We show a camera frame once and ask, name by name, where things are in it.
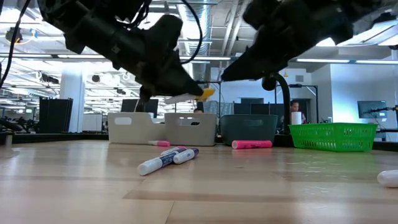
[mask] yellow object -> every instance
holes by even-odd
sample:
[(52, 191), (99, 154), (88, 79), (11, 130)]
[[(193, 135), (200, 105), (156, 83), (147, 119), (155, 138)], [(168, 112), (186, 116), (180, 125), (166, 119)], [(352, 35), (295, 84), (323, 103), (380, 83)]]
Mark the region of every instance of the yellow object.
[(202, 96), (197, 96), (197, 97), (196, 97), (196, 100), (205, 100), (205, 99), (211, 97), (211, 96), (214, 94), (215, 91), (216, 91), (216, 90), (212, 90), (212, 89), (209, 89), (209, 88), (205, 88), (205, 89), (203, 90)]

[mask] gray bin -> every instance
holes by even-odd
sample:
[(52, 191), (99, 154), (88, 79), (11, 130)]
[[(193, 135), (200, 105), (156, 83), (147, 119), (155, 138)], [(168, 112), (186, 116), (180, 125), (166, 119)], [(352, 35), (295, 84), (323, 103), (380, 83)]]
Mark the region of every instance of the gray bin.
[(166, 113), (166, 137), (171, 145), (214, 146), (217, 115)]
[(270, 140), (274, 143), (278, 116), (276, 115), (225, 115), (220, 119), (221, 134), (227, 145), (235, 140)]

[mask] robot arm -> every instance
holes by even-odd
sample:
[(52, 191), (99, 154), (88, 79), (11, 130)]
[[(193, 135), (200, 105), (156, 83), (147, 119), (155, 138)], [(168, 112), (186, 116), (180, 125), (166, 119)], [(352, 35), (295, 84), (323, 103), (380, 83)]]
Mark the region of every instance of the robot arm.
[(382, 0), (253, 0), (243, 19), (257, 36), (240, 58), (222, 74), (224, 81), (263, 78), (263, 88), (273, 90), (269, 78), (287, 62), (331, 37), (336, 44), (353, 37), (353, 23), (382, 6)]
[[(80, 54), (89, 47), (124, 68), (142, 84), (141, 98), (202, 95), (203, 90), (182, 68), (173, 50), (182, 21), (164, 15), (149, 30), (137, 28), (152, 0), (38, 0), (43, 18), (65, 33), (67, 49)], [(253, 0), (243, 15), (257, 30), (255, 43), (221, 76), (224, 81), (260, 79), (273, 90), (287, 62), (331, 37), (336, 43), (353, 36), (352, 23), (388, 0)]]
[(87, 46), (112, 61), (115, 69), (134, 74), (142, 84), (143, 101), (157, 95), (202, 95), (203, 90), (182, 67), (178, 50), (173, 50), (182, 28), (179, 18), (163, 15), (148, 30), (137, 28), (140, 20), (121, 22), (132, 21), (136, 14), (145, 18), (150, 2), (38, 0), (44, 20), (65, 33), (67, 49), (81, 54)]

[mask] white marker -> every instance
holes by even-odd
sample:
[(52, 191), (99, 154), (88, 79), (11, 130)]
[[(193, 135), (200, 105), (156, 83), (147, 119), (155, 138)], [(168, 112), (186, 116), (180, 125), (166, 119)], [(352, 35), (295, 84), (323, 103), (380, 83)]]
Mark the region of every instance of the white marker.
[(398, 170), (383, 171), (377, 175), (377, 180), (385, 187), (398, 187)]
[(161, 156), (164, 156), (164, 155), (167, 155), (167, 154), (169, 154), (169, 153), (171, 153), (171, 152), (174, 152), (174, 151), (176, 151), (176, 150), (179, 150), (179, 149), (187, 149), (187, 148), (186, 148), (186, 147), (183, 147), (183, 146), (173, 147), (173, 148), (171, 148), (171, 149), (169, 149), (169, 150), (163, 151), (162, 153), (160, 153), (160, 155), (161, 155)]
[(187, 162), (193, 158), (195, 158), (199, 154), (199, 149), (193, 148), (193, 149), (187, 149), (177, 155), (174, 156), (173, 162), (175, 164), (181, 164), (183, 162)]
[(169, 165), (170, 163), (173, 162), (173, 157), (175, 155), (185, 150), (186, 149), (177, 149), (176, 151), (173, 151), (170, 154), (143, 162), (137, 168), (139, 175), (147, 175), (150, 174), (151, 172), (157, 171), (158, 169)]

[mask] wooden tabletop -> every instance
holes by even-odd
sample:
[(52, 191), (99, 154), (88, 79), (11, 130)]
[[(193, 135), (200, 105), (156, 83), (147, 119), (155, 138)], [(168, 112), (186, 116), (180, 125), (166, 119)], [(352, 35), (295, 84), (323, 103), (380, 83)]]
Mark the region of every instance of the wooden tabletop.
[(0, 149), (0, 223), (398, 223), (398, 189), (376, 180), (398, 169), (398, 153), (219, 145), (139, 176), (162, 150), (107, 141)]

